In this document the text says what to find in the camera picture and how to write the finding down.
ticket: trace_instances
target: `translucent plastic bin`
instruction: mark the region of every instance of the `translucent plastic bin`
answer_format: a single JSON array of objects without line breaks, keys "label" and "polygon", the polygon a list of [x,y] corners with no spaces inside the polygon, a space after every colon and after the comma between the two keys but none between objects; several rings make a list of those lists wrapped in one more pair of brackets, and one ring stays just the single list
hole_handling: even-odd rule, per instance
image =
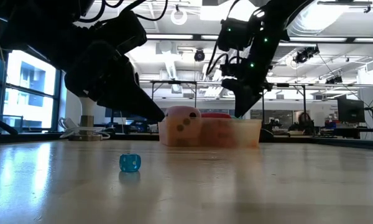
[{"label": "translucent plastic bin", "polygon": [[159,123],[162,144],[228,148],[259,145],[261,120],[195,118],[188,126],[183,125],[183,120],[168,117]]}]

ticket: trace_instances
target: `computer monitor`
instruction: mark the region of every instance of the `computer monitor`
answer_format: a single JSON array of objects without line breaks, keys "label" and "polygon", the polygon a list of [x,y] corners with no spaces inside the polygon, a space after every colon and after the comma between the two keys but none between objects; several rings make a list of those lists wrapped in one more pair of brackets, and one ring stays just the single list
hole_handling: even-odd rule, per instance
[{"label": "computer monitor", "polygon": [[338,119],[342,122],[360,123],[365,121],[365,105],[360,100],[337,99]]}]

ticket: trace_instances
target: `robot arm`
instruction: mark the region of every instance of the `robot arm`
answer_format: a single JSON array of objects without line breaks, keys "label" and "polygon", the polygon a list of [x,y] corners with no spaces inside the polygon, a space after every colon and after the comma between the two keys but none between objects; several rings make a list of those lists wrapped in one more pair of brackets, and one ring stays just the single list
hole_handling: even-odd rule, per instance
[{"label": "robot arm", "polygon": [[222,86],[235,94],[235,116],[244,115],[262,97],[264,89],[272,87],[266,76],[281,40],[289,41],[286,27],[295,16],[314,0],[271,0],[256,10],[248,22],[227,18],[222,21],[218,47],[223,51],[242,50],[250,46],[247,58],[238,64],[225,63],[221,67],[225,79]]},{"label": "robot arm", "polygon": [[[87,29],[73,23],[86,15],[94,0],[0,0],[0,19],[7,21],[1,47],[30,48],[40,53],[53,66],[66,72],[67,88],[79,97],[89,97],[98,105],[161,121],[164,119],[162,110],[139,88],[133,67],[125,56],[147,41],[138,17],[147,18],[131,11],[144,1],[136,0],[118,17],[99,21]],[[241,50],[251,45],[248,58],[241,61],[237,58],[236,67],[229,63],[224,65],[223,75],[237,78],[222,83],[235,92],[235,116],[243,115],[261,98],[262,90],[270,88],[265,84],[265,76],[279,41],[287,40],[288,20],[313,1],[271,0],[253,13],[249,22],[230,18],[222,21],[218,38],[221,50]],[[99,19],[105,6],[119,4],[110,6],[103,0],[94,19],[81,21]]]}]

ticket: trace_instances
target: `blue die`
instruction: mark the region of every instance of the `blue die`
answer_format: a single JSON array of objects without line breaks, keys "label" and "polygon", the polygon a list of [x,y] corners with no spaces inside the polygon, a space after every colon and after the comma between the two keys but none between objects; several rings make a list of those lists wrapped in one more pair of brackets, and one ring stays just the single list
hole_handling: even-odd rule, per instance
[{"label": "blue die", "polygon": [[141,167],[141,157],[137,154],[122,154],[119,161],[120,169],[123,172],[135,172]]}]

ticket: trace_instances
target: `desk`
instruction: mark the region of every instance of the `desk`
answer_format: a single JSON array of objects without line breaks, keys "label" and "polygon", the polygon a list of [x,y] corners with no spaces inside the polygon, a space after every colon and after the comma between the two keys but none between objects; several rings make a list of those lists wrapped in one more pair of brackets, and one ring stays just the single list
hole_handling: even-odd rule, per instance
[{"label": "desk", "polygon": [[[139,172],[119,172],[122,153]],[[373,151],[155,141],[0,146],[0,223],[373,223]]]},{"label": "desk", "polygon": [[360,133],[373,133],[372,128],[336,128],[333,130],[333,135],[342,136],[344,138],[360,139]]}]

